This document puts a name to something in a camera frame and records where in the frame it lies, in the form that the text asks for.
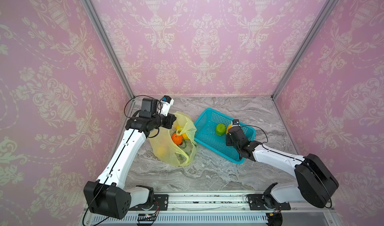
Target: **gray marble tabletop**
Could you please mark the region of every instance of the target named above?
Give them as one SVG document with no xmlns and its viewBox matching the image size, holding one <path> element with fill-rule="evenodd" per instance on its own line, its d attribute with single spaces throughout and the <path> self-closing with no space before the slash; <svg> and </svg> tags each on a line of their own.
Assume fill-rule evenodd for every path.
<svg viewBox="0 0 384 226">
<path fill-rule="evenodd" d="M 294 153 L 295 150 L 268 96 L 256 97 L 175 97 L 170 113 L 187 113 L 195 121 L 206 108 L 213 108 L 246 124 L 263 128 L 268 146 Z M 135 110 L 141 107 L 141 100 Z M 265 139 L 257 129 L 255 140 Z M 284 171 L 264 163 L 245 160 L 241 165 L 219 156 L 199 145 L 194 162 L 186 167 L 174 167 L 160 161 L 147 140 L 139 149 L 128 172 L 126 188 L 151 186 L 155 191 L 265 190 L 271 183 L 286 183 L 294 178 Z"/>
</svg>

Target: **plastic basket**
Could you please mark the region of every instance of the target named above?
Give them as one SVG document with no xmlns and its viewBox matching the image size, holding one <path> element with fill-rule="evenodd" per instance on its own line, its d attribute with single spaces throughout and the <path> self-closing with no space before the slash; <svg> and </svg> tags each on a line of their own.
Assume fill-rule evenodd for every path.
<svg viewBox="0 0 384 226">
<path fill-rule="evenodd" d="M 242 164 L 244 158 L 240 160 L 239 153 L 236 149 L 234 147 L 228 147 L 225 144 L 226 134 L 222 136 L 216 134 L 216 126 L 219 123 L 228 126 L 232 120 L 233 118 L 220 113 L 219 111 L 207 108 L 195 122 L 195 127 L 197 128 L 195 141 L 218 153 L 229 161 Z M 256 130 L 254 128 L 246 126 L 243 127 L 243 131 L 248 140 L 252 141 L 255 138 Z"/>
</svg>

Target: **damask wallpaper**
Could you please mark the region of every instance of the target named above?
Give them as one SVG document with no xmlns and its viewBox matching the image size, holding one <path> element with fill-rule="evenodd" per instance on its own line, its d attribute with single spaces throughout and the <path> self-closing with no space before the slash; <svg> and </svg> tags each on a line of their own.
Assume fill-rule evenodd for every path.
<svg viewBox="0 0 384 226">
<path fill-rule="evenodd" d="M 277 103 L 303 155 L 340 183 L 344 226 L 382 225 L 384 0 L 339 0 Z"/>
<path fill-rule="evenodd" d="M 0 225 L 77 225 L 127 101 L 80 0 L 0 0 Z"/>
<path fill-rule="evenodd" d="M 270 95 L 326 0 L 93 0 L 135 94 Z"/>
</svg>

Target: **translucent plastic bag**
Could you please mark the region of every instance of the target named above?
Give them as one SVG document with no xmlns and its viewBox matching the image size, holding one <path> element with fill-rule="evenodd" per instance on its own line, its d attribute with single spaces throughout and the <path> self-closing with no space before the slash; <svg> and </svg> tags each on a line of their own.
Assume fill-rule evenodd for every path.
<svg viewBox="0 0 384 226">
<path fill-rule="evenodd" d="M 153 153 L 160 160 L 169 163 L 172 166 L 188 166 L 190 165 L 197 154 L 197 143 L 195 142 L 196 127 L 191 120 L 191 117 L 185 113 L 176 112 L 176 121 L 173 123 L 172 129 L 160 127 L 159 134 L 150 138 Z M 157 130 L 153 130 L 149 137 L 156 135 Z M 171 136 L 176 133 L 182 135 L 185 133 L 188 139 L 183 138 L 181 146 L 176 145 Z"/>
</svg>

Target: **black mounting plate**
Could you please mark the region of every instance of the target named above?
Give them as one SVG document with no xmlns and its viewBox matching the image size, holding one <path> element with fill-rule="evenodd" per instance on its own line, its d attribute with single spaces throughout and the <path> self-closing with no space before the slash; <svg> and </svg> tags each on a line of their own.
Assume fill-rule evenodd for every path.
<svg viewBox="0 0 384 226">
<path fill-rule="evenodd" d="M 159 203 L 159 210 L 160 211 L 166 211 L 168 209 L 168 195 L 157 195 L 155 194 L 155 200 L 150 209 L 143 209 L 141 206 L 142 204 L 138 204 L 137 206 L 134 206 L 130 208 L 128 211 L 156 211 L 157 203 Z"/>
<path fill-rule="evenodd" d="M 264 205 L 264 201 L 262 200 L 263 195 L 247 195 L 247 200 L 249 204 L 249 208 L 251 211 L 254 210 L 270 210 L 267 209 Z M 281 210 L 291 210 L 291 206 L 289 203 L 281 203 Z"/>
</svg>

